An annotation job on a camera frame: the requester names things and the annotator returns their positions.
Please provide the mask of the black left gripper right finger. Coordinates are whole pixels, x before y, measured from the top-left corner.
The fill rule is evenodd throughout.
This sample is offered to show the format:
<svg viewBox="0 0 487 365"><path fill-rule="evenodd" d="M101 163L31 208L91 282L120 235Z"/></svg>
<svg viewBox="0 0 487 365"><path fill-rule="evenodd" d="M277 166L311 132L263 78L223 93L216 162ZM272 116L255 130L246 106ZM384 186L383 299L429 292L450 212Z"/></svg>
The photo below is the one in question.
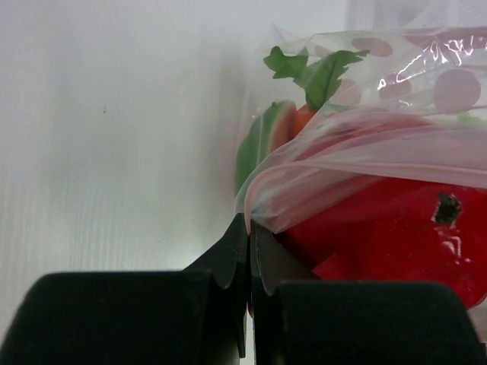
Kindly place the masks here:
<svg viewBox="0 0 487 365"><path fill-rule="evenodd" d="M249 238L258 364L484 364L460 299L426 282L322 281L265 228Z"/></svg>

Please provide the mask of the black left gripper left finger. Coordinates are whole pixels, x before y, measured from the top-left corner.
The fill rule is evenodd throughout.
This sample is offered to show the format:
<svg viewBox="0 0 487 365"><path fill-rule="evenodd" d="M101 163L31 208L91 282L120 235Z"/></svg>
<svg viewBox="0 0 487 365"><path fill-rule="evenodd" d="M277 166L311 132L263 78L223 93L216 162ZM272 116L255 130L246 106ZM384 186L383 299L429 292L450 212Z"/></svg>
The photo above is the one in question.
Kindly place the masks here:
<svg viewBox="0 0 487 365"><path fill-rule="evenodd" d="M26 293L3 364L237 364L246 354L244 218L181 271L59 272Z"/></svg>

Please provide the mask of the red fake food piece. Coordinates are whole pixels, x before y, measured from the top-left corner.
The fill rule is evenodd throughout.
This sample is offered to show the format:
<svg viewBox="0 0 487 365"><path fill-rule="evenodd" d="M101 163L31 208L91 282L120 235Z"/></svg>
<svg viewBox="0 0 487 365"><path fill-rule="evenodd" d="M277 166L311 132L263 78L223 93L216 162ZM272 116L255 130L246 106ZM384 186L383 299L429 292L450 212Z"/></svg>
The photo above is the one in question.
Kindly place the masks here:
<svg viewBox="0 0 487 365"><path fill-rule="evenodd" d="M434 281L467 308L486 297L486 191L381 179L279 234L331 281Z"/></svg>

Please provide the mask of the clear zip top bag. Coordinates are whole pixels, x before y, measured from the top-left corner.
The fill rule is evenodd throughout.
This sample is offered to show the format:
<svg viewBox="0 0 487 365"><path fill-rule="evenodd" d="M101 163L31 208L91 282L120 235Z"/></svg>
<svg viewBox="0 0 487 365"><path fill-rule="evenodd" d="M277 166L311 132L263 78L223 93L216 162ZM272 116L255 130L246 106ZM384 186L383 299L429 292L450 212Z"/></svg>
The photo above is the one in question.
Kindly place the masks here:
<svg viewBox="0 0 487 365"><path fill-rule="evenodd" d="M339 51L368 50L349 65L342 85L299 134L271 152L235 195L246 223L275 233L336 205L385 178L483 189L486 186L486 29L433 27L318 33L274 46L308 62ZM274 79L242 118L240 144L254 119L273 102L304 91Z"/></svg>

